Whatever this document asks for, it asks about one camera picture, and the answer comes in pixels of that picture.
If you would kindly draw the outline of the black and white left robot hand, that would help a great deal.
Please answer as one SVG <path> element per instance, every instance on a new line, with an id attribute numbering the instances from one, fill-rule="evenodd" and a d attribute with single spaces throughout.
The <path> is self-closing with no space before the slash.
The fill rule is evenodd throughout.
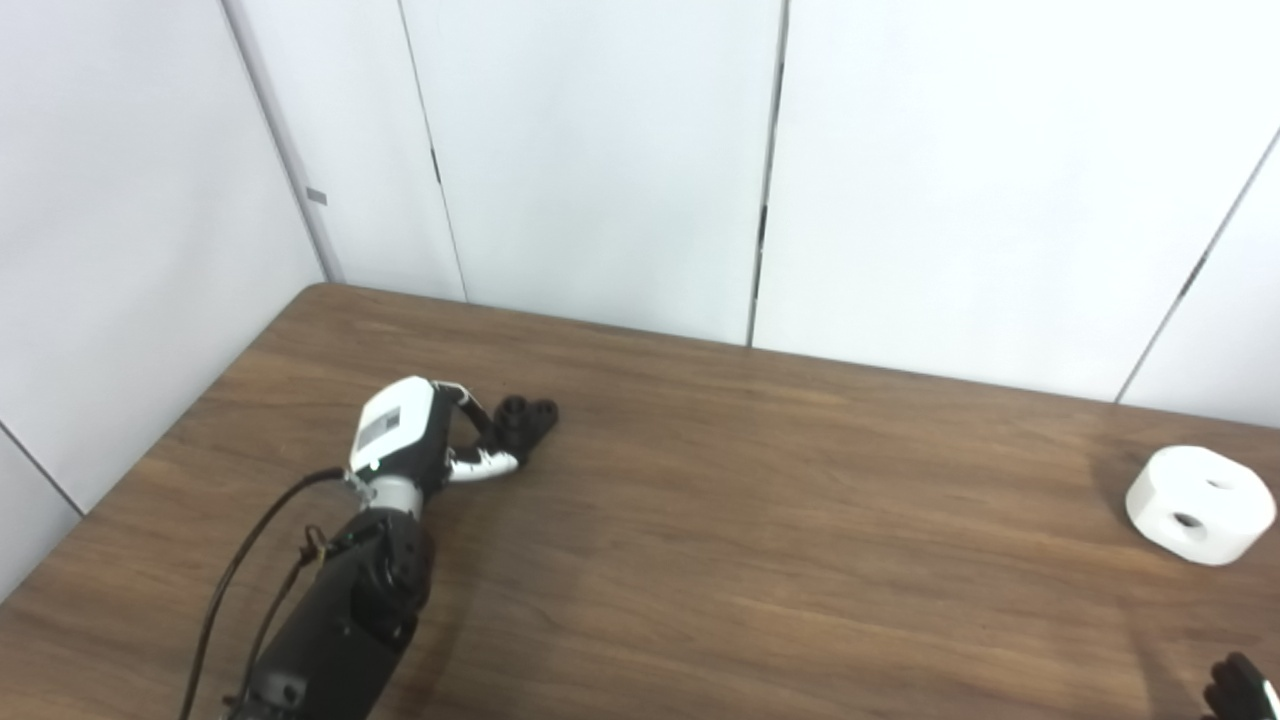
<path id="1" fill-rule="evenodd" d="M 454 410 L 483 434 L 495 428 L 461 384 L 411 375 L 385 387 L 361 411 L 349 454 L 352 473 L 371 488 L 396 480 L 430 497 L 451 483 L 494 479 L 520 469 L 516 454 L 485 439 L 452 447 Z"/>

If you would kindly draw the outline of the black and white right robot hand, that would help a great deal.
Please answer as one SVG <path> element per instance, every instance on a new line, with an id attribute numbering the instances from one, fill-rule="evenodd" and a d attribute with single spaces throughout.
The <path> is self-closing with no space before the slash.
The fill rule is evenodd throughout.
<path id="1" fill-rule="evenodd" d="M 1279 719 L 1275 684 L 1244 653 L 1231 652 L 1215 662 L 1210 676 L 1203 689 L 1204 719 Z"/>

